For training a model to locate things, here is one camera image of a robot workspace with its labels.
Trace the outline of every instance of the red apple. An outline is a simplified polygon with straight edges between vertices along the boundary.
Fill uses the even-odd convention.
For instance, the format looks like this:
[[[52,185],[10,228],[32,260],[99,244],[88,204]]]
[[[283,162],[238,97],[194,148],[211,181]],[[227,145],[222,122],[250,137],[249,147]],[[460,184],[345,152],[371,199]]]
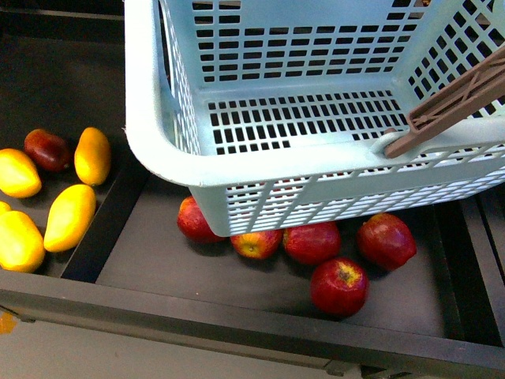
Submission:
[[[46,171],[63,171],[72,163],[73,154],[66,141],[44,129],[32,130],[24,139],[24,152]]]
[[[212,243],[226,239],[214,234],[193,196],[182,201],[177,216],[177,226],[183,235],[194,242]]]
[[[232,235],[231,244],[243,257],[267,259],[278,249],[282,241],[282,230],[254,231],[243,235]]]
[[[310,298],[325,313],[340,317],[355,314],[368,296],[368,277],[349,258],[330,259],[317,266],[310,280]]]
[[[416,255],[416,241],[409,227],[389,213],[374,215],[357,231],[357,248],[361,255],[393,271]]]
[[[341,238],[334,222],[288,227],[282,240],[284,250],[303,265],[320,265],[340,252]]]

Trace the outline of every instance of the plastic basket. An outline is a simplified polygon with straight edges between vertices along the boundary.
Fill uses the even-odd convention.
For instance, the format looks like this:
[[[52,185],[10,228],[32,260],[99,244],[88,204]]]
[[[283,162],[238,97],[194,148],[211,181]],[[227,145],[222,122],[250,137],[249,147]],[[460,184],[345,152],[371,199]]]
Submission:
[[[129,145],[218,235],[471,196],[505,180],[503,97],[383,148],[503,44],[503,20],[489,0],[126,0]]]

